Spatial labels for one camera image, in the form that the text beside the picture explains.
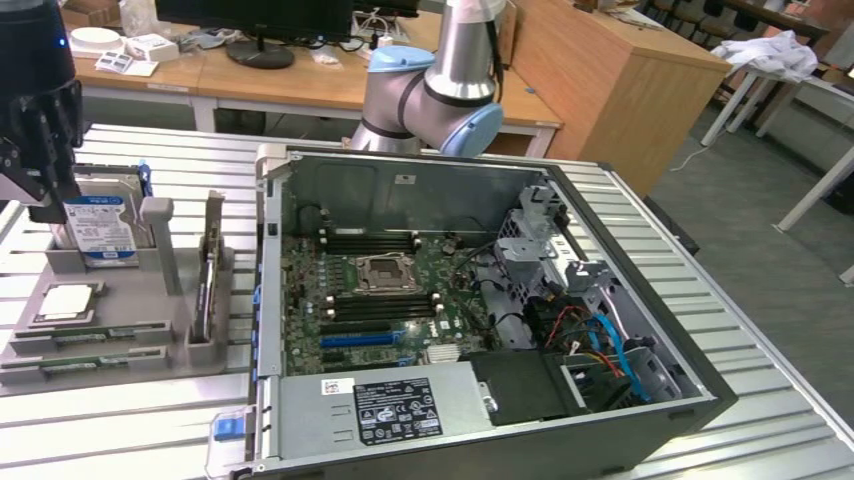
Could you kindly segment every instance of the gray plastic stand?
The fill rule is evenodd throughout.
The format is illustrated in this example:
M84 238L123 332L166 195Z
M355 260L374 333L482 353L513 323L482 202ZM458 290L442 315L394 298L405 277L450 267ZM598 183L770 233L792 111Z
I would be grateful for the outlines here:
M46 335L10 338L10 345L0 354L0 396L86 388L187 376L214 375L226 369L226 344L229 341L229 317L234 250L226 248L217 286L217 308L213 319L213 341L190 344L187 332L195 312L199 283L199 251L195 248L174 249L169 229L173 216L170 199L147 198L142 216L152 225L158 248L138 251L139 268L118 267L87 270L82 254L76 250L46 252L48 266L36 284L15 332L38 330ZM51 285L103 282L103 291L91 303L92 321L88 324L44 325L34 327ZM165 323L163 328L140 328L147 322ZM110 331L134 331L123 338L92 343L59 342L51 335L63 328L102 328ZM46 372L40 367L16 367L22 359L58 360L71 357L130 355L136 349L162 348L161 355L130 356L127 367L100 368L70 372Z

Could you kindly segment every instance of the hard drive label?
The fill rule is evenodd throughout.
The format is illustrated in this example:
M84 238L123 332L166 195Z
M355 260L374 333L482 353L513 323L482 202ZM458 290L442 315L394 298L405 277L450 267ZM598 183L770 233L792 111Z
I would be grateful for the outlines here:
M92 258L119 259L136 253L134 231L122 220L122 197L94 195L66 200L68 225L80 251Z
M426 378L357 385L354 396L359 438L366 445L442 435L439 410Z

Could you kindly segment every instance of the open computer tower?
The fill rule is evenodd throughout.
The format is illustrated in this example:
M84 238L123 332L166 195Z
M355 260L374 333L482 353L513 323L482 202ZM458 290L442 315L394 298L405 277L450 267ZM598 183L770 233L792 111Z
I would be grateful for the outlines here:
M253 475L589 478L734 403L559 162L261 156Z

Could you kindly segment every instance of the blue latch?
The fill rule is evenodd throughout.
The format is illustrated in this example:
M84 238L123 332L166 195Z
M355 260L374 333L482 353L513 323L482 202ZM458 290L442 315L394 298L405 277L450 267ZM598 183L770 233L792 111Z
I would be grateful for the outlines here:
M241 418L221 418L214 424L214 440L226 442L246 436L246 420Z

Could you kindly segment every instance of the computer monitor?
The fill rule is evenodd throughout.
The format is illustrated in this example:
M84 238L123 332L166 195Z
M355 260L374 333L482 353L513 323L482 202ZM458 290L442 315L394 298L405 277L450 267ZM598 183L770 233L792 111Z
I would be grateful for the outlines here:
M419 0L355 0L358 11L370 13L379 8L383 17L418 17Z
M229 44L229 57L255 68L285 68L294 54L265 37L306 39L323 37L339 42L350 38L354 0L157 0L158 17L175 23L243 30L253 41Z

